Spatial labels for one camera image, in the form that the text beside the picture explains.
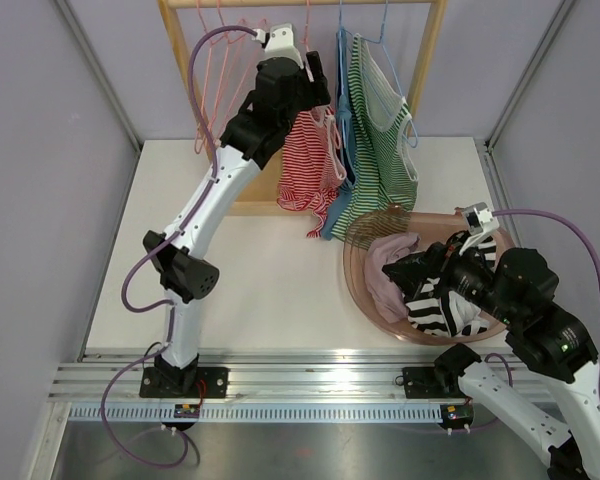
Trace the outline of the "mauve pink tank top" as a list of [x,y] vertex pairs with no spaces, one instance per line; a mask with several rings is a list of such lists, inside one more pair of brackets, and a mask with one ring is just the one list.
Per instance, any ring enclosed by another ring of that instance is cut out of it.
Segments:
[[405,232],[376,238],[372,241],[364,263],[364,280],[375,307],[389,324],[407,316],[403,294],[382,268],[414,253],[420,242],[417,233]]

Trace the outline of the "black white striped tank top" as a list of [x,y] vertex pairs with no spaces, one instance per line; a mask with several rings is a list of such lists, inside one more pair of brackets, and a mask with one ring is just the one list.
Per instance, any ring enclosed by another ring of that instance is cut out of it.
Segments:
[[437,300],[420,300],[405,306],[411,325],[431,336],[468,337],[490,328],[489,321],[480,316],[479,307],[450,290],[442,290]]

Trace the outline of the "pink wire hanger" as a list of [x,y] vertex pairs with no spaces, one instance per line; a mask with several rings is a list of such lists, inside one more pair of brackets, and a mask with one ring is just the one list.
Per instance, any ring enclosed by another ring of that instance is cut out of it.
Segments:
[[239,77],[243,70],[245,40],[244,32],[224,32],[208,40],[200,51],[203,61],[203,70],[198,76],[201,82],[200,106],[215,145],[219,144],[219,136],[241,88]]
[[242,31],[225,32],[211,41],[205,73],[204,93],[209,87],[215,92],[213,110],[208,129],[214,137],[214,145],[220,145],[220,136],[229,119],[236,113],[245,92],[245,80],[255,66],[260,54],[251,47],[252,38]]
[[336,163],[340,164],[338,149],[341,146],[341,138],[335,119],[335,95],[332,91],[332,82],[328,79],[328,72],[324,66],[325,48],[329,46],[329,42],[325,40],[325,36],[314,34],[310,26],[312,17],[311,2],[307,1],[303,44],[306,52],[315,50],[320,54],[324,75],[328,80],[331,104],[300,114],[298,124],[294,127],[294,135],[297,137],[294,140],[295,149],[298,155],[304,155],[309,162],[317,164],[325,160],[326,155],[329,154]]

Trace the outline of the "blue tank top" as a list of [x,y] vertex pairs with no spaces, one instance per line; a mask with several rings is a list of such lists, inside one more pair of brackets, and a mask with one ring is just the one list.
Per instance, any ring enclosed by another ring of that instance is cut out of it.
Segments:
[[344,213],[352,199],[353,189],[356,183],[355,174],[355,151],[356,142],[353,129],[353,114],[350,105],[348,86],[348,41],[347,32],[339,27],[336,33],[336,102],[335,119],[341,138],[341,146],[338,149],[338,158],[345,167],[346,177],[340,185],[336,199],[331,203],[327,211],[327,219],[320,232],[325,240],[334,238],[336,221]]

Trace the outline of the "red white striped tank top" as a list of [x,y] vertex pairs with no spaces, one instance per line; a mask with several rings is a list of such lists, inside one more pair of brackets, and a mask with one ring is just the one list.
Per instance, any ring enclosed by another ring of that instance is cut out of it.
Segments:
[[300,113],[285,139],[277,204],[286,211],[309,212],[315,217],[309,238],[320,236],[328,209],[346,179],[338,157],[340,147],[335,113],[329,106]]

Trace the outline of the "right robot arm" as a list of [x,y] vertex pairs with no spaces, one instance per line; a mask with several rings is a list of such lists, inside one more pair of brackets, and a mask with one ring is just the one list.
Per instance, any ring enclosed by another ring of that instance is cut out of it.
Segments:
[[600,358],[584,324],[554,302],[559,279],[537,250],[511,248],[490,270],[474,248],[460,253],[453,243],[434,243],[383,271],[408,296],[433,279],[432,297],[455,292],[503,323],[506,343],[563,418],[521,396],[465,344],[436,358],[440,393],[484,405],[534,451],[550,478],[600,479]]

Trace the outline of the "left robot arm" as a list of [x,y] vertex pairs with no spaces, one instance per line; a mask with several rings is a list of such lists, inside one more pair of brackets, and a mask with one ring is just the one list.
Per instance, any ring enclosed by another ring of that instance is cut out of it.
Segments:
[[144,398],[183,398],[201,391],[198,371],[201,305],[220,271],[205,255],[241,192],[284,145],[299,113],[331,101],[320,55],[303,64],[287,57],[258,63],[254,88],[220,137],[205,180],[164,232],[148,231],[143,245],[170,303],[163,352],[143,378]]

